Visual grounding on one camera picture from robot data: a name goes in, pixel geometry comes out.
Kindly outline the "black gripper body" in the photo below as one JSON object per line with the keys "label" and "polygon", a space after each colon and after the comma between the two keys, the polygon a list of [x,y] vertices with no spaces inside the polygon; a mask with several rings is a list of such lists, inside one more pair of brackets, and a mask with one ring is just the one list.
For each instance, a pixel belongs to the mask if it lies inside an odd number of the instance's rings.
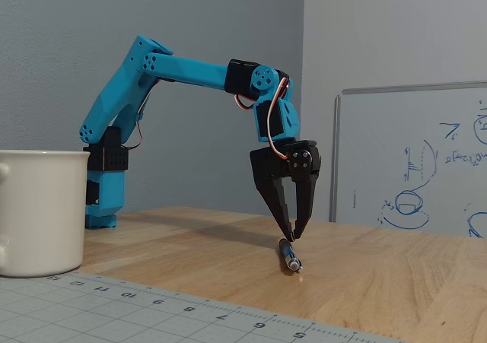
{"label": "black gripper body", "polygon": [[270,147],[250,152],[255,180],[290,176],[293,181],[308,181],[312,174],[319,173],[321,157],[316,141],[285,139],[277,141],[275,148],[286,158],[280,158]]}

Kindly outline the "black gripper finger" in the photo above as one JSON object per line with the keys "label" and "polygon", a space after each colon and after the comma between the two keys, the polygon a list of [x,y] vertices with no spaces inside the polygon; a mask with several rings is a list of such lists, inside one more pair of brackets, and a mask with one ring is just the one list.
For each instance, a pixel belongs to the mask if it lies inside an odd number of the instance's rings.
{"label": "black gripper finger", "polygon": [[267,204],[272,216],[289,242],[294,241],[294,233],[289,220],[288,206],[285,202],[285,191],[282,179],[255,179],[256,189]]}
{"label": "black gripper finger", "polygon": [[291,180],[296,187],[297,219],[294,238],[299,239],[311,218],[314,192],[320,172],[320,154],[317,148],[298,149],[289,161]]}

